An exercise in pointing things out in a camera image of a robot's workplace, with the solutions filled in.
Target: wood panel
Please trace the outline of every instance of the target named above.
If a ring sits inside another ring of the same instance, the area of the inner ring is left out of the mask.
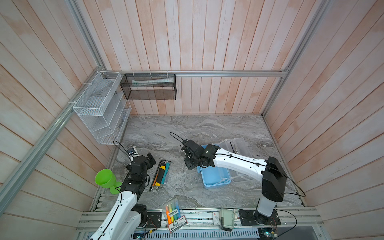
[[[3,214],[0,218],[0,231],[5,240],[13,239],[60,239],[68,240],[74,237],[76,227],[69,227],[35,219]]]
[[[3,184],[97,64],[63,1],[1,1],[0,29]],[[72,117],[1,216],[2,238],[71,238],[110,153]]]
[[[320,2],[79,0],[79,5],[109,70],[278,70]],[[131,104],[137,114],[262,113],[275,83],[275,77],[180,78],[176,101]]]
[[[333,239],[381,239],[384,1],[336,1],[266,121]]]

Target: gray marble surface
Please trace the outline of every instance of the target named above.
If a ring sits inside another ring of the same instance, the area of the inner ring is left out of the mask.
[[[136,146],[138,153],[143,155],[150,152],[157,162],[161,159],[173,162],[166,184],[151,192],[147,187],[141,195],[138,203],[147,205],[148,209],[159,209],[165,202],[175,197],[178,198],[182,208],[256,207],[262,195],[261,183],[256,180],[233,179],[224,187],[205,189],[201,174],[196,169],[187,169],[180,142],[171,137],[169,132],[192,139],[201,145],[243,137],[252,157],[267,159],[268,156],[272,156],[281,162],[262,118],[254,114],[131,116],[122,139],[123,146],[126,148]],[[128,162],[128,157],[119,152],[113,167],[117,180],[124,180],[127,174],[125,166]],[[157,164],[148,170],[151,178],[156,168]],[[290,181],[287,182],[286,192],[295,192]],[[105,193],[100,209],[110,210],[117,196],[109,194],[109,191]],[[301,201],[295,195],[285,194],[284,201],[278,205],[300,206]]]

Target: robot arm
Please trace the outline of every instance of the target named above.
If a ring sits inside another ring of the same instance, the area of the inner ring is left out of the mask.
[[[254,159],[234,154],[215,145],[206,148],[192,140],[184,140],[181,150],[185,152],[184,162],[189,170],[200,167],[225,167],[262,182],[262,194],[257,205],[257,212],[263,217],[270,217],[277,202],[282,202],[286,184],[286,174],[274,157]]]
[[[90,240],[127,239],[137,227],[143,227],[147,223],[147,207],[136,203],[146,187],[147,170],[156,161],[150,153],[145,157],[135,152],[136,149],[128,152],[131,164],[127,165],[129,173],[121,185],[121,194]]]
[[[115,205],[91,239],[126,239],[141,222],[141,214],[131,211],[136,202],[137,196],[132,192],[123,191],[119,194]]]

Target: label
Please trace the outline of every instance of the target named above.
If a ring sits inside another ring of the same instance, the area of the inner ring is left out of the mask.
[[[213,212],[214,215],[214,225],[220,225],[220,218],[218,216],[218,212]]]
[[[174,215],[176,215],[178,213],[179,213],[179,211],[177,209],[175,209],[175,210],[173,210],[172,212],[169,213],[169,216],[172,217],[172,216],[174,216]]]
[[[168,225],[169,231],[173,233],[174,231],[178,230],[182,226],[187,224],[187,220],[185,216],[182,216],[181,218],[175,220],[173,223]]]

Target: metal rod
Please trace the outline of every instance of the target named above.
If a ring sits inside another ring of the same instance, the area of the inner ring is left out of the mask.
[[[94,73],[88,77],[86,82],[91,82],[97,74],[96,72],[102,68],[103,67],[96,68]],[[61,111],[56,120],[49,126],[34,147],[26,154],[21,163],[18,164],[11,176],[6,180],[0,189],[0,216],[5,212],[6,208],[15,198],[16,194],[24,185],[28,177],[32,174],[40,160],[63,130],[73,114],[74,102],[79,99],[80,95],[84,92],[87,86],[87,84],[83,84],[71,101]]]
[[[86,40],[98,66],[103,66],[105,69],[105,64],[103,62],[103,59],[101,58],[100,53],[96,47],[96,44],[93,41],[93,38],[92,38],[92,36],[88,30],[88,27],[85,24],[84,18],[81,14],[81,11],[79,9],[79,6],[78,6],[76,0],[66,0],[66,2],[68,5],[68,9],[72,13],[74,20],[76,21],[77,25],[79,26],[79,29],[82,32],[84,39]]]
[[[280,93],[281,89],[283,88],[286,80],[288,79],[290,73],[295,68],[297,62],[300,60],[301,56],[303,55],[304,51],[306,50],[308,43],[313,38],[314,34],[316,33],[321,21],[324,19],[328,9],[331,7],[334,0],[323,0],[311,20],[310,25],[308,26],[308,29],[306,30],[303,39],[301,40],[297,50],[295,51],[295,54],[293,55],[292,59],[290,60],[287,69],[287,74],[283,76],[283,78],[279,81],[277,84],[275,90],[273,91],[271,97],[269,98],[267,104],[265,105],[264,111],[262,113],[262,116],[266,116],[269,112],[269,110],[272,107],[273,102],[277,98],[278,94]]]
[[[289,169],[289,167],[288,167],[288,165],[287,165],[287,161],[286,161],[285,158],[284,158],[283,152],[281,151],[279,145],[277,144],[277,141],[276,141],[275,136],[272,134],[272,130],[271,130],[271,128],[269,127],[269,125],[268,125],[268,123],[266,122],[265,118],[263,118],[263,121],[264,121],[264,124],[265,124],[265,126],[266,126],[266,128],[267,128],[267,130],[268,130],[269,136],[271,137],[271,139],[272,139],[272,141],[273,141],[273,143],[274,143],[274,145],[275,145],[275,147],[276,147],[276,149],[277,149],[277,152],[279,153],[279,155],[280,155],[280,157],[281,157],[281,160],[282,160],[282,162],[283,162],[283,164],[284,164],[284,170],[286,171],[287,175],[288,175],[291,179],[294,180],[293,174],[292,174],[291,170]],[[293,184],[293,187],[296,189],[296,192],[297,192],[297,193],[301,194],[301,191],[298,189],[298,187],[297,187],[295,184]],[[305,202],[304,197],[301,197],[301,196],[298,196],[298,197],[300,198],[300,200],[301,200],[301,202],[303,203],[303,205],[306,206],[306,205],[307,205],[307,202]]]
[[[121,74],[175,74],[176,77],[284,77],[283,70],[233,71],[118,71]]]

